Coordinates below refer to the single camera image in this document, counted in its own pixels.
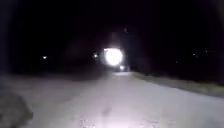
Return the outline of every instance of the distant light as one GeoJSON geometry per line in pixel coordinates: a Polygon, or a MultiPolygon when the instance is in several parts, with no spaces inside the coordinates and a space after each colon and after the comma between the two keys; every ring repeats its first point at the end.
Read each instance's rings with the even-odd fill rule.
{"type": "Polygon", "coordinates": [[[120,49],[108,48],[105,50],[105,59],[108,65],[118,66],[123,61],[123,54],[120,49]]]}
{"type": "Polygon", "coordinates": [[[97,57],[98,57],[98,55],[97,55],[97,54],[94,54],[94,55],[93,55],[93,57],[94,57],[94,58],[97,58],[97,57]]]}
{"type": "Polygon", "coordinates": [[[120,66],[120,70],[121,70],[121,71],[124,70],[124,66],[123,66],[123,65],[120,66]]]}
{"type": "Polygon", "coordinates": [[[47,56],[43,56],[42,58],[43,58],[44,60],[46,60],[46,59],[47,59],[47,56]]]}

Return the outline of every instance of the grass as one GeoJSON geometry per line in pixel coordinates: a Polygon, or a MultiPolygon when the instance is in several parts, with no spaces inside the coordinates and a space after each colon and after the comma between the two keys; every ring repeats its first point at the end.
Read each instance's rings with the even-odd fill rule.
{"type": "Polygon", "coordinates": [[[168,77],[155,77],[151,75],[142,75],[139,73],[134,73],[134,75],[139,78],[149,82],[156,83],[162,86],[169,86],[173,88],[178,88],[182,90],[192,91],[200,94],[205,94],[209,96],[224,98],[224,86],[220,86],[215,82],[205,83],[205,82],[195,82],[189,80],[179,80],[175,78],[168,77]]]}

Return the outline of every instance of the headlight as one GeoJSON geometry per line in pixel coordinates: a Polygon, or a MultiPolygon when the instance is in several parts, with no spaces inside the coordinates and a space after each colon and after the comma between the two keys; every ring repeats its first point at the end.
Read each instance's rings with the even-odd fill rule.
{"type": "Polygon", "coordinates": [[[118,66],[123,61],[123,53],[120,49],[108,48],[104,52],[106,63],[110,66],[118,66]]]}

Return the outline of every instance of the night sky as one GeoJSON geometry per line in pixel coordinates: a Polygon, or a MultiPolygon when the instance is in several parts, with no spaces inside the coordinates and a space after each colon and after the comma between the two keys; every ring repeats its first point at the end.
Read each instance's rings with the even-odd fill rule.
{"type": "Polygon", "coordinates": [[[12,72],[89,66],[111,40],[121,42],[133,70],[147,74],[208,80],[224,64],[223,23],[209,0],[24,0],[11,17],[12,72]]]}

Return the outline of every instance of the road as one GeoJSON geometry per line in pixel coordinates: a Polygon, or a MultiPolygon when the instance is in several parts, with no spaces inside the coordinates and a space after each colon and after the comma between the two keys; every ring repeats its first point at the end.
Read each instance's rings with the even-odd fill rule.
{"type": "Polygon", "coordinates": [[[89,81],[23,78],[8,85],[34,113],[24,128],[224,128],[224,99],[131,73],[89,81]]]}

